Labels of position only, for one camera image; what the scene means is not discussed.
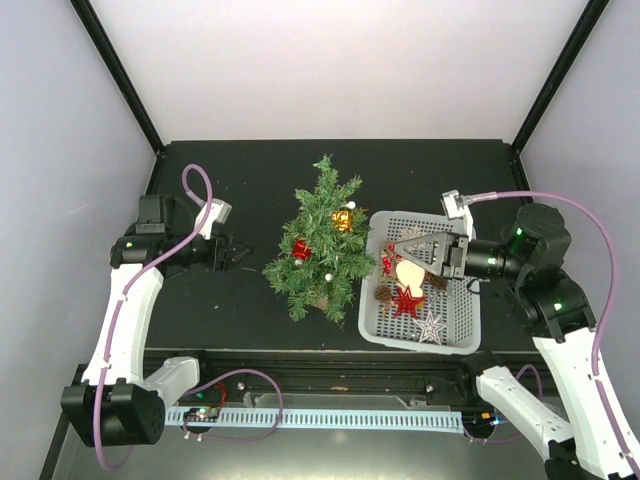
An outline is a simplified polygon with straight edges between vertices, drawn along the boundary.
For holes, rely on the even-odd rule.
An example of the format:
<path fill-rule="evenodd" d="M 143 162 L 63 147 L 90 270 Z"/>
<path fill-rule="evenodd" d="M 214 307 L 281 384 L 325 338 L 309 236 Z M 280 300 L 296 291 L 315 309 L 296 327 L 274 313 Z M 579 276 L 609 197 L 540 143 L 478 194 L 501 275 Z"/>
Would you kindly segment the gold gift box ornament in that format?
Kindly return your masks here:
<path fill-rule="evenodd" d="M 350 209 L 336 210 L 331 214 L 334 228 L 340 232 L 353 230 L 353 211 Z"/>

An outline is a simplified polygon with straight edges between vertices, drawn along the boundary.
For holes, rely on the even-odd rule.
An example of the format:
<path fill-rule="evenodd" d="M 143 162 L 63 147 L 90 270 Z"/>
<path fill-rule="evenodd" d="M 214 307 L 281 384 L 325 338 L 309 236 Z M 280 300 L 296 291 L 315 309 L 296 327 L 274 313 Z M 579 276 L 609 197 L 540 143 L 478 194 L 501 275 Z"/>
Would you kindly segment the white perforated plastic basket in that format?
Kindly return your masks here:
<path fill-rule="evenodd" d="M 370 219 L 367 252 L 377 260 L 361 284 L 358 328 L 368 342 L 442 355 L 470 355 L 481 343 L 480 298 L 468 280 L 432 276 L 394 245 L 438 232 L 463 233 L 445 216 L 379 211 Z"/>

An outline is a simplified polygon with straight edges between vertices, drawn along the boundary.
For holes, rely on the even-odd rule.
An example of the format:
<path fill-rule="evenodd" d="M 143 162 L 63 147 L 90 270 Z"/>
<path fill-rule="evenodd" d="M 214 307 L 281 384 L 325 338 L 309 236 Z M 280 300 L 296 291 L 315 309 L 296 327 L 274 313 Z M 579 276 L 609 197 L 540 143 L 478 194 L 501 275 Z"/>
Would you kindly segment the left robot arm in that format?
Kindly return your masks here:
<path fill-rule="evenodd" d="M 150 319 L 168 269 L 203 265 L 224 271 L 252 250 L 217 230 L 230 204 L 197 204 L 194 232 L 181 235 L 174 228 L 175 197 L 141 197 L 136 222 L 111 248 L 110 296 L 98 342 L 79 382 L 61 397 L 63 412 L 87 446 L 154 444 L 166 411 L 181 396 L 202 399 L 213 391 L 213 372 L 194 357 L 169 359 L 150 376 L 143 373 Z"/>

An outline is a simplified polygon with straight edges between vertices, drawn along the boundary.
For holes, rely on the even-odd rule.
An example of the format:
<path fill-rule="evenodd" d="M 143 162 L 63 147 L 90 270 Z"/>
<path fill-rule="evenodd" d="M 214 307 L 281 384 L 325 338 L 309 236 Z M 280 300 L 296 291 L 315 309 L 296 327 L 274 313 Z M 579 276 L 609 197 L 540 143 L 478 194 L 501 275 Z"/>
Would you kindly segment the red berry sprig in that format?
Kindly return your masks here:
<path fill-rule="evenodd" d="M 395 251 L 393 242 L 385 242 L 380 247 L 381 269 L 385 275 L 394 276 L 396 266 L 404 257 Z"/>

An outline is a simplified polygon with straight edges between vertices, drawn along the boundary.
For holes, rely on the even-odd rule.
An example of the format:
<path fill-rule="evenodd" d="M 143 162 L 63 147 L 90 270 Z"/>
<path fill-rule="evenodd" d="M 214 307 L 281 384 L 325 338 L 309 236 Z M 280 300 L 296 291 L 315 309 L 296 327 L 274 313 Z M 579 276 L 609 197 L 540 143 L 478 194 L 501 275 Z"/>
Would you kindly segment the small green christmas tree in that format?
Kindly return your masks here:
<path fill-rule="evenodd" d="M 275 293 L 286 297 L 292 320 L 315 308 L 341 325 L 355 299 L 354 285 L 376 267 L 367 251 L 371 227 L 366 210 L 352 200 L 362 179 L 342 183 L 330 155 L 314 167 L 317 183 L 313 190 L 295 191 L 297 216 L 283 225 L 279 253 L 263 275 Z"/>

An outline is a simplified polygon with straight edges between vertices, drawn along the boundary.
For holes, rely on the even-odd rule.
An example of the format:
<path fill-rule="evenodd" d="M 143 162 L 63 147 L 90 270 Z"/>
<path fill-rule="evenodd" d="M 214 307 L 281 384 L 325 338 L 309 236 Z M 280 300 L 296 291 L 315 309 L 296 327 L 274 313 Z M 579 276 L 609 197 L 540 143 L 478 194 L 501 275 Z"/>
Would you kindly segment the red gift box ornament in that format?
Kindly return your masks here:
<path fill-rule="evenodd" d="M 292 247 L 291 255 L 296 260 L 306 261 L 312 255 L 312 248 L 305 240 L 296 239 Z"/>

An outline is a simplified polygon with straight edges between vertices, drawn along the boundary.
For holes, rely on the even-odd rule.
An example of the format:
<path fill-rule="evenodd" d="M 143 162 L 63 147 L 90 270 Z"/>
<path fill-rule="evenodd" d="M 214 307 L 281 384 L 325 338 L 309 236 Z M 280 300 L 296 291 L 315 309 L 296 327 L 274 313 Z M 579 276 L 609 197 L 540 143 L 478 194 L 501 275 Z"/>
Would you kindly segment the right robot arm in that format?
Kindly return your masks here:
<path fill-rule="evenodd" d="M 392 250 L 446 280 L 503 280 L 505 299 L 531 335 L 566 414 L 559 416 L 490 358 L 454 379 L 457 396 L 495 407 L 541 457 L 550 479 L 636 479 L 639 440 L 596 349 L 603 322 L 564 271 L 571 235 L 561 213 L 527 203 L 502 242 L 437 232 Z"/>

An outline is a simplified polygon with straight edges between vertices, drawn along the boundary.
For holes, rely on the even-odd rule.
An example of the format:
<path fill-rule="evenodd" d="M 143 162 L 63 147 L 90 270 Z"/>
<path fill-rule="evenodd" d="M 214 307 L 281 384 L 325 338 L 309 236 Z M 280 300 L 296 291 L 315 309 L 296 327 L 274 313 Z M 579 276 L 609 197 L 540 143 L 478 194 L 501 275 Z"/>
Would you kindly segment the white bulb string lights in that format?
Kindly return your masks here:
<path fill-rule="evenodd" d="M 331 214 L 341 209 L 353 211 L 352 231 L 340 232 L 334 228 Z M 323 209 L 318 206 L 312 210 L 302 210 L 292 222 L 295 226 L 293 244 L 296 239 L 305 240 L 312 248 L 312 255 L 306 261 L 294 259 L 295 265 L 310 265 L 324 283 L 333 282 L 337 276 L 347 270 L 344 262 L 361 253 L 361 247 L 358 244 L 360 237 L 355 221 L 356 213 L 356 203 L 353 200 L 335 208 Z"/>

